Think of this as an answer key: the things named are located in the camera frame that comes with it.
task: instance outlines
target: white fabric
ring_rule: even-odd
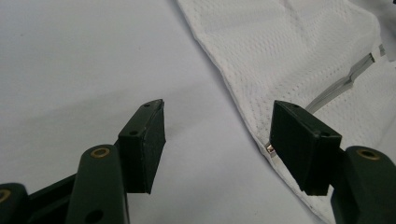
[[[334,223],[331,190],[326,197],[300,192],[282,160],[271,158],[264,145],[274,100],[307,106],[369,53],[375,63],[352,89],[315,116],[343,135],[342,148],[380,143],[395,117],[396,73],[387,57],[380,56],[376,17],[344,0],[178,3],[195,38],[222,73],[262,154],[315,214]]]

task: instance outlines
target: white background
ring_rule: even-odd
[[[396,5],[358,1],[396,59]],[[29,193],[165,101],[167,143],[131,223],[319,223],[261,156],[174,0],[0,1],[0,183]],[[379,149],[396,161],[393,124]]]

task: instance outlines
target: small metal screw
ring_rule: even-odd
[[[367,159],[367,160],[371,160],[371,161],[379,161],[381,159],[381,157],[376,154],[375,152],[368,150],[368,149],[358,149],[357,150],[358,154],[360,156],[362,156],[363,158]]]
[[[110,154],[110,149],[106,147],[99,147],[95,149],[93,152],[91,152],[91,157],[96,158],[96,159],[101,159],[105,156]]]
[[[11,190],[0,189],[0,203],[4,202],[11,195]]]

